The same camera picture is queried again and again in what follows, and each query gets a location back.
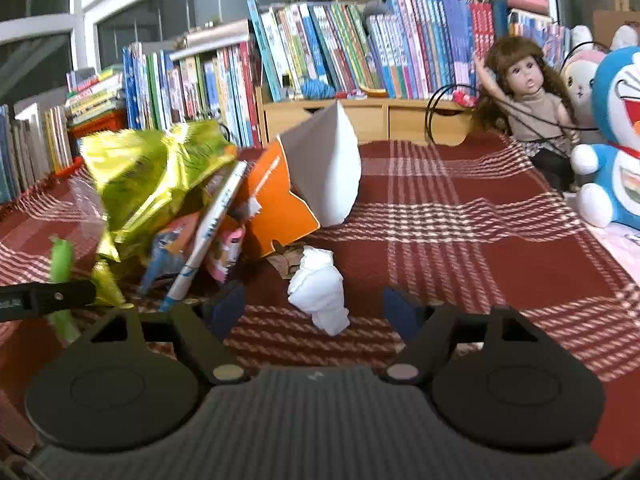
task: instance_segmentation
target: doll's hair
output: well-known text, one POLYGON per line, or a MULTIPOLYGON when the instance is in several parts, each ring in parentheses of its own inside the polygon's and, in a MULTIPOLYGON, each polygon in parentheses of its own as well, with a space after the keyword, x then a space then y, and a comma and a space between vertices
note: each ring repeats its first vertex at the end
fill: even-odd
MULTIPOLYGON (((509 88, 506 79, 507 70, 528 56, 536 60, 536 63, 540 67, 540 71, 544 77, 542 88, 545 89, 546 92, 557 95, 562 99, 562 104, 575 124, 574 106, 564 81, 558 72, 546 64, 544 53, 535 41, 520 36, 500 38, 489 49, 484 64, 487 68, 494 71, 496 82, 504 93, 513 96, 513 91, 509 88)), ((475 126, 485 129, 495 128, 496 124, 500 122, 508 124, 507 118, 508 114, 498 106, 498 103, 491 96, 481 95, 473 113, 475 126)))

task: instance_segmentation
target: bookshelf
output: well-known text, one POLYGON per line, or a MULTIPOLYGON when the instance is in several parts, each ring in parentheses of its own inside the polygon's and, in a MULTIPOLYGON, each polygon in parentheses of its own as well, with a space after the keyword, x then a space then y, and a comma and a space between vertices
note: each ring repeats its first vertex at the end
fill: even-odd
MULTIPOLYGON (((312 113, 333 103, 323 101, 287 101, 274 103, 268 86, 256 89, 258 122, 262 145, 275 140, 282 133, 312 113)), ((342 106, 351 120, 358 142, 373 140, 411 140, 427 144, 424 121, 428 101, 388 98, 363 100, 341 99, 342 106)), ((440 101, 431 123, 436 144, 457 146, 470 129, 470 113, 450 101, 440 101)))

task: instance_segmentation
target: wooden drawer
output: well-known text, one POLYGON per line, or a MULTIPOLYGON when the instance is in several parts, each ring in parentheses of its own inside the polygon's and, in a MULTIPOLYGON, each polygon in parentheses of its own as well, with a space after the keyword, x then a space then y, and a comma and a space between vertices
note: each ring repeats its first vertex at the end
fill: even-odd
MULTIPOLYGON (((268 107, 264 114, 267 123, 267 135, 272 141, 280 133, 297 126, 311 117, 313 108, 281 106, 268 107)), ((382 107, 345 107, 344 111, 353 125, 358 142, 387 140, 387 125, 382 107)))
MULTIPOLYGON (((411 140, 416 144, 426 144, 425 133, 426 110, 420 108, 389 107, 389 137, 392 140, 411 140)), ((431 121, 431 131, 436 144, 457 146, 465 140, 470 130, 469 113, 442 115, 436 113, 431 121)))

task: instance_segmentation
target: crumpled tissue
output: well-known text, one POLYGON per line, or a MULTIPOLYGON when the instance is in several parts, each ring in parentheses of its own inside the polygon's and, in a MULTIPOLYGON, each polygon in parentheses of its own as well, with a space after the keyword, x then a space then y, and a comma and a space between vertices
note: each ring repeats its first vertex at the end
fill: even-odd
POLYGON ((344 307, 342 275, 334 267, 334 254, 305 246, 300 270, 289 283, 289 303, 311 314, 313 324, 330 336, 349 326, 349 311, 344 307))

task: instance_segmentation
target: cardboard box piece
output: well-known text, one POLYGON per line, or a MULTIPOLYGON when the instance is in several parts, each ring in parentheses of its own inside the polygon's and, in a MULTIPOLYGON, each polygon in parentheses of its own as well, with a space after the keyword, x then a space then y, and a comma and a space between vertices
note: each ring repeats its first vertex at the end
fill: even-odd
POLYGON ((358 139, 336 101, 279 135, 252 168, 232 216, 246 221, 242 251, 252 260, 320 227, 341 224, 358 194, 358 139))

